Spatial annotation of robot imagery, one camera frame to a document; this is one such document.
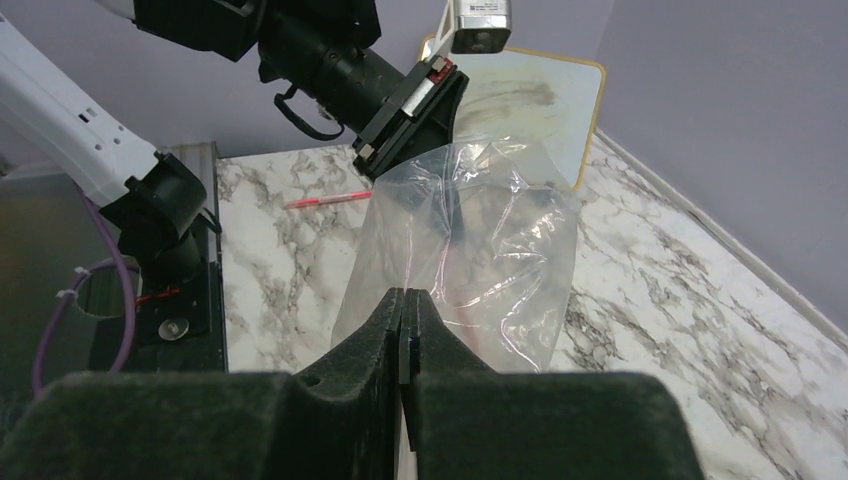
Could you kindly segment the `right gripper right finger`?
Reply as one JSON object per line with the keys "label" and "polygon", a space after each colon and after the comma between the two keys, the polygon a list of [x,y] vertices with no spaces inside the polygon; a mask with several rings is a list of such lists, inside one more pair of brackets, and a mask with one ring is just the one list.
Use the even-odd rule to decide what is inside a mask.
{"label": "right gripper right finger", "polygon": [[700,479],[682,412],[655,377],[499,373],[405,292],[399,381],[421,479]]}

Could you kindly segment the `clear zip top bag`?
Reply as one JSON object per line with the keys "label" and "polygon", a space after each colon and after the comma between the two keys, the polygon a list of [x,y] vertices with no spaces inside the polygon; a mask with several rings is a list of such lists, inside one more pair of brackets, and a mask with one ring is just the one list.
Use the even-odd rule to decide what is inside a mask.
{"label": "clear zip top bag", "polygon": [[391,288],[420,289],[443,323],[500,372],[541,372],[565,320],[578,208],[538,143],[454,143],[374,184],[333,344]]}

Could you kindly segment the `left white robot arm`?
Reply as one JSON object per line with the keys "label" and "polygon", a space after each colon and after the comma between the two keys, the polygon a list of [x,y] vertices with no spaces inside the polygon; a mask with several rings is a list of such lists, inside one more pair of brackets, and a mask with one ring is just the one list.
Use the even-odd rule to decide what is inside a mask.
{"label": "left white robot arm", "polygon": [[[445,53],[402,73],[375,52],[381,24],[373,1],[103,1],[106,14],[182,48],[230,62],[259,58],[259,80],[284,81],[276,109],[298,130],[325,140],[291,99],[314,100],[355,134],[355,169],[376,180],[448,145],[469,80]],[[160,143],[178,121],[185,93],[158,93],[158,72],[124,73],[132,54],[106,70],[120,92],[106,102],[83,88],[15,26],[1,18],[1,119],[54,161],[119,233],[121,253],[145,280],[190,279],[202,257],[193,228],[207,201],[200,178]]]}

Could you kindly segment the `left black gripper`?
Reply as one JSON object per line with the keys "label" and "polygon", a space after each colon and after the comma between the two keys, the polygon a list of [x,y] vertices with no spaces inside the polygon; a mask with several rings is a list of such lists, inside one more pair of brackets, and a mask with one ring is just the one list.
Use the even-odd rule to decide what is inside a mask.
{"label": "left black gripper", "polygon": [[453,141],[469,78],[449,59],[423,60],[402,74],[373,50],[285,14],[264,29],[258,51],[261,81],[290,84],[274,97],[283,116],[313,139],[336,139],[313,128],[288,104],[297,92],[315,100],[342,131],[356,134],[353,165],[371,181]]}

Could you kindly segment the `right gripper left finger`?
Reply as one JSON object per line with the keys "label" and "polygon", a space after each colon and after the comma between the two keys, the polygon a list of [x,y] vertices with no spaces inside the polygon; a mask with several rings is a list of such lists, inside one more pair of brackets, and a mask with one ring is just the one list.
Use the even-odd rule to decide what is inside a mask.
{"label": "right gripper left finger", "polygon": [[296,374],[80,373],[52,383],[1,449],[5,479],[393,479],[396,343],[388,290]]}

